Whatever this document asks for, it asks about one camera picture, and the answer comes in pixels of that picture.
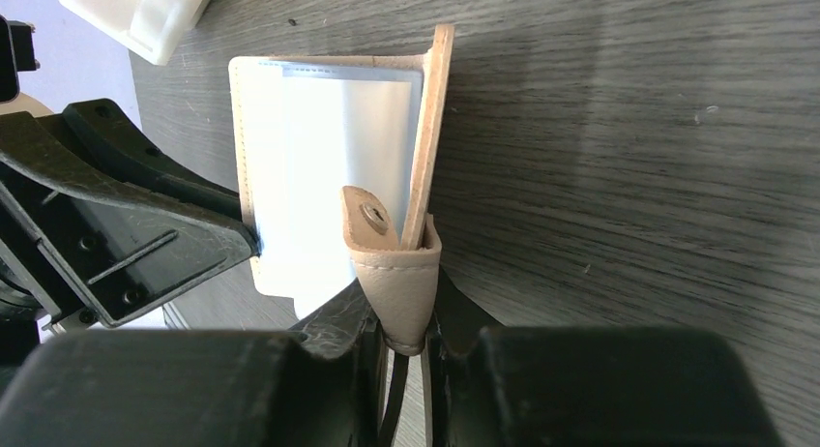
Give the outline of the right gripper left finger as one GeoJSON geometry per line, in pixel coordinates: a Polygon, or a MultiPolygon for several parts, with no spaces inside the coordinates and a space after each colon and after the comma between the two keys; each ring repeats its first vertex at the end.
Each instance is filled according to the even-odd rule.
{"type": "Polygon", "coordinates": [[[358,283],[286,331],[81,331],[1,399],[5,446],[373,446],[381,340],[358,283]]]}

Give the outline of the beige leather card holder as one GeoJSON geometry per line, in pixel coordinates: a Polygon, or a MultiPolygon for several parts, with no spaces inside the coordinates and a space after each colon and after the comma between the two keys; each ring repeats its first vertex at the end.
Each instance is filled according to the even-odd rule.
{"type": "Polygon", "coordinates": [[[455,29],[416,55],[237,56],[228,65],[254,287],[298,317],[359,283],[386,343],[415,356],[442,242],[428,211],[455,29]]]}

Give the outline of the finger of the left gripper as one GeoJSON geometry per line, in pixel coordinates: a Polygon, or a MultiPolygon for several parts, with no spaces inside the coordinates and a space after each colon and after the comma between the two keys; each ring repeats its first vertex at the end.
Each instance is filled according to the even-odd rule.
{"type": "Polygon", "coordinates": [[[1,313],[113,328],[255,256],[239,221],[107,176],[62,112],[1,118],[1,313]]]}

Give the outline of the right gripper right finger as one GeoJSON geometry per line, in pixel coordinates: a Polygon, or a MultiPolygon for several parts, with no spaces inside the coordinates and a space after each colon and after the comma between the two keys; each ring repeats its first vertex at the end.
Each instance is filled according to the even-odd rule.
{"type": "Polygon", "coordinates": [[[721,336],[660,326],[505,326],[438,279],[426,333],[434,446],[779,446],[721,336]]]}

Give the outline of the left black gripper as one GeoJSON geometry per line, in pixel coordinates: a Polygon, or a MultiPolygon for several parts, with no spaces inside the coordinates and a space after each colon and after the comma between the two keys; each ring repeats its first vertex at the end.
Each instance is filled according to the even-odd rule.
{"type": "MultiPolygon", "coordinates": [[[[1,16],[1,103],[20,93],[19,74],[40,67],[32,24],[1,16]]],[[[231,219],[241,219],[239,195],[166,156],[109,99],[67,105],[62,117],[84,149],[82,159],[117,181],[131,183],[231,219]]]]}

